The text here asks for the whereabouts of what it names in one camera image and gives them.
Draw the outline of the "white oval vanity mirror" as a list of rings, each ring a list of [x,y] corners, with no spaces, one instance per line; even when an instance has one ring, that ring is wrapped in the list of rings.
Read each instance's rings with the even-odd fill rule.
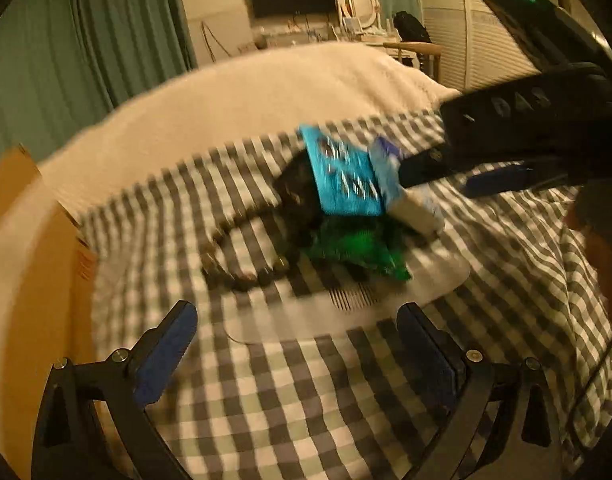
[[[342,24],[353,25],[358,32],[379,24],[377,0],[337,0],[337,5]]]

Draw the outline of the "white wardrobe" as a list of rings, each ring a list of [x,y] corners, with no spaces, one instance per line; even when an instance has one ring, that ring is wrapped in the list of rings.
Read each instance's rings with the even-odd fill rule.
[[[440,84],[467,90],[536,71],[482,0],[419,1],[429,37],[443,48]]]

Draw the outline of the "green curtain left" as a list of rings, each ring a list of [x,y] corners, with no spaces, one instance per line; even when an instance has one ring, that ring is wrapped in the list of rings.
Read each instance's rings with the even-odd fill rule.
[[[42,160],[197,66],[182,0],[12,0],[0,15],[0,155]]]

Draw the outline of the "grey cabinet under television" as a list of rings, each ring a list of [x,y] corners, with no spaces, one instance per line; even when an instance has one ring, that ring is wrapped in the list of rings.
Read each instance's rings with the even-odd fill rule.
[[[330,25],[312,28],[289,23],[284,27],[256,27],[251,32],[258,50],[291,48],[338,40],[336,30]]]

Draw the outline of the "wooden chair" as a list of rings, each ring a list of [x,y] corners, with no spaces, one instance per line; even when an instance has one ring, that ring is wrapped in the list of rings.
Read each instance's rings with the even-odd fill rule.
[[[441,57],[443,47],[432,42],[399,41],[384,42],[383,47],[395,59],[405,64],[405,58],[415,58],[420,65],[419,70],[435,81],[440,81]]]

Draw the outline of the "brown cardboard box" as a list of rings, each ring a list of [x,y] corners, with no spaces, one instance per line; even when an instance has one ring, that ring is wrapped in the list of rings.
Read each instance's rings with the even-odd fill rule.
[[[96,357],[97,258],[24,148],[0,157],[0,453],[30,476],[39,405],[54,362]]]

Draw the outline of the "green foil packet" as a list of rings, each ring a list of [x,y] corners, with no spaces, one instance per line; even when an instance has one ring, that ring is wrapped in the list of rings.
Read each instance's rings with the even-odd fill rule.
[[[326,216],[311,232],[305,252],[312,259],[348,263],[405,282],[412,278],[405,249],[402,229],[386,216]]]

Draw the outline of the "cream quilted bedspread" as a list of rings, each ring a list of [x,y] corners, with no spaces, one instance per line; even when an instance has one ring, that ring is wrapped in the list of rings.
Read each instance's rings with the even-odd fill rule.
[[[172,79],[35,165],[77,223],[119,192],[211,148],[291,131],[303,122],[424,110],[450,96],[451,88],[373,48],[268,50]],[[102,292],[91,300],[96,355],[112,344],[125,268],[120,249],[98,271]]]

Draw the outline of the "black bag on chair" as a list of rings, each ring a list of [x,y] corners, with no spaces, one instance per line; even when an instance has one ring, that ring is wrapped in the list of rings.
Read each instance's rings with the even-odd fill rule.
[[[394,15],[393,23],[402,42],[432,42],[428,31],[411,13],[399,11]]]

